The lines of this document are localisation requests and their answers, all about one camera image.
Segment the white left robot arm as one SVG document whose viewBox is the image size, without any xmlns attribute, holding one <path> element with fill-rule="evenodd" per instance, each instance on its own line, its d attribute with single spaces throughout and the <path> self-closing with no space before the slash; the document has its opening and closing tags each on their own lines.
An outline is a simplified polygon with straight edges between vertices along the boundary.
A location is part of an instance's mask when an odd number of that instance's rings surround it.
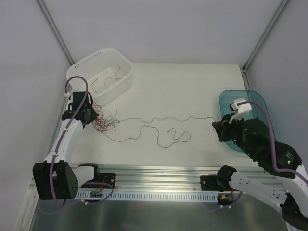
<svg viewBox="0 0 308 231">
<path fill-rule="evenodd" d="M 34 164 L 32 172 L 41 200 L 74 199 L 79 187 L 85 184 L 97 187 L 100 184 L 97 164 L 80 164 L 75 170 L 70 166 L 80 134 L 86 125 L 98 117 L 92 105 L 90 93 L 86 95 L 82 91 L 72 94 L 72 102 L 62 114 L 61 128 L 54 146 L 43 162 Z"/>
</svg>

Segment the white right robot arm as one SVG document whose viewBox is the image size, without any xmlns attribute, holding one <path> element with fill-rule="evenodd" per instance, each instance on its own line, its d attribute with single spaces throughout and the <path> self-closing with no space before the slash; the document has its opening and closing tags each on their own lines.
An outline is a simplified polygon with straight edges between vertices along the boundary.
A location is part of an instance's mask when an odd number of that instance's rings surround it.
<svg viewBox="0 0 308 231">
<path fill-rule="evenodd" d="M 294 148 L 278 141 L 271 150 L 268 126 L 258 118 L 231 121 L 226 114 L 220 121 L 212 123 L 220 142 L 233 142 L 265 172 L 274 176 L 285 187 L 280 191 L 248 178 L 239 170 L 223 165 L 216 174 L 219 190 L 242 191 L 269 205 L 281 214 L 291 226 L 308 229 L 308 185 L 298 174 L 307 177 L 300 156 Z"/>
</svg>

